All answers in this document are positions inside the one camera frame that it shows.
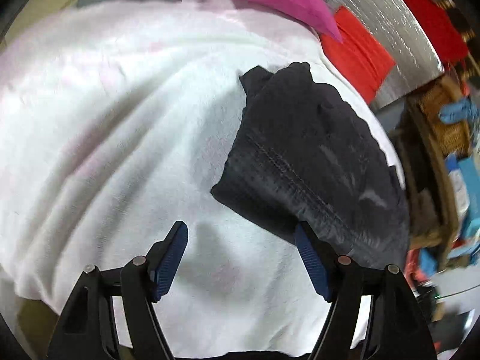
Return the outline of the black garment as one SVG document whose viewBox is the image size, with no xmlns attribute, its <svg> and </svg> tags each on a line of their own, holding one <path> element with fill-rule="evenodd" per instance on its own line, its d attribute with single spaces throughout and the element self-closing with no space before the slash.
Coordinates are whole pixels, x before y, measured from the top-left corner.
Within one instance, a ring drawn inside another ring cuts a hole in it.
<svg viewBox="0 0 480 360">
<path fill-rule="evenodd" d="M 308 223 L 363 267 L 405 264 L 409 213 L 395 167 L 367 123 L 307 63 L 240 77 L 241 124 L 211 195 L 292 242 Z"/>
</svg>

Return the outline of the wicker basket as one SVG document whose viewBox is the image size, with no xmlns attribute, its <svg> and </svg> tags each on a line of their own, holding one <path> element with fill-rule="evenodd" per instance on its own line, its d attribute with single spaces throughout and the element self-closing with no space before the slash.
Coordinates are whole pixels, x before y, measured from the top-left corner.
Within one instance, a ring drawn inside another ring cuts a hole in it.
<svg viewBox="0 0 480 360">
<path fill-rule="evenodd" d="M 468 122 L 462 117 L 456 119 L 452 116 L 462 98 L 460 85 L 450 76 L 443 75 L 431 82 L 425 93 L 416 100 L 444 156 L 455 154 L 457 158 L 466 158 L 471 154 Z"/>
</svg>

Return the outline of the wooden shelf unit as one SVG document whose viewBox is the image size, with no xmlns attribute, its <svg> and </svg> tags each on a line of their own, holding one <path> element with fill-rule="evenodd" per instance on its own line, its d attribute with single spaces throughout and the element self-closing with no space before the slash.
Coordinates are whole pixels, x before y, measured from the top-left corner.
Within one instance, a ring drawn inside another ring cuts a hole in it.
<svg viewBox="0 0 480 360">
<path fill-rule="evenodd" d="M 439 111 L 461 97 L 460 86 L 442 76 L 406 97 L 400 121 L 388 133 L 403 166 L 410 248 L 429 249 L 440 270 L 448 265 L 460 229 L 445 158 L 454 153 L 463 159 L 472 150 L 467 122 L 444 124 Z"/>
</svg>

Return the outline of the white bed blanket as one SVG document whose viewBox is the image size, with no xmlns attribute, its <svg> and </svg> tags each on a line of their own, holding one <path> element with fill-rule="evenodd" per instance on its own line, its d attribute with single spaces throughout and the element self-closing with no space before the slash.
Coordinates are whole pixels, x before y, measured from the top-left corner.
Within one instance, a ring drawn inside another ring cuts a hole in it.
<svg viewBox="0 0 480 360">
<path fill-rule="evenodd" d="M 239 76 L 309 62 L 400 161 L 304 25 L 235 0 L 63 10 L 1 53 L 1 277 L 64 307 L 86 265 L 121 267 L 174 222 L 189 242 L 155 306 L 173 353 L 312 350 L 329 305 L 296 248 L 211 195 L 246 104 Z"/>
</svg>

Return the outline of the blue cloth in basket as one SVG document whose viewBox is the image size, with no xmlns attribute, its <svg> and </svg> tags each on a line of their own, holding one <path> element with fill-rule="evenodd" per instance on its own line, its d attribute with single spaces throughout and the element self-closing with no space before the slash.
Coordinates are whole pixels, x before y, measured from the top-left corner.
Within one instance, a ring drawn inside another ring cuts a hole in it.
<svg viewBox="0 0 480 360">
<path fill-rule="evenodd" d="M 439 119 L 445 125 L 453 125 L 462 120 L 474 123 L 479 119 L 479 108 L 468 97 L 464 97 L 458 102 L 442 106 L 439 111 Z"/>
</svg>

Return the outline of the red pillow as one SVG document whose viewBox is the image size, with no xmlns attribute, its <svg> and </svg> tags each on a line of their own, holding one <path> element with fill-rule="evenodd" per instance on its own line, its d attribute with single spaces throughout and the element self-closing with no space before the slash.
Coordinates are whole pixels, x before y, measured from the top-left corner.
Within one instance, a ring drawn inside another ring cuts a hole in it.
<svg viewBox="0 0 480 360">
<path fill-rule="evenodd" d="M 343 41 L 321 35 L 324 54 L 370 105 L 395 67 L 395 61 L 346 7 L 340 7 L 334 18 Z"/>
</svg>

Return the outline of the red cloth on headboard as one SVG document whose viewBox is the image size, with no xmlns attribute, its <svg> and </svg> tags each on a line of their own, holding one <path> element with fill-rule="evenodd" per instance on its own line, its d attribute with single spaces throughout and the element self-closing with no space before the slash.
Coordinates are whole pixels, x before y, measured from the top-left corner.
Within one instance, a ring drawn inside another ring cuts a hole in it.
<svg viewBox="0 0 480 360">
<path fill-rule="evenodd" d="M 429 38 L 442 63 L 458 63 L 469 50 L 448 14 L 432 0 L 403 0 Z"/>
</svg>

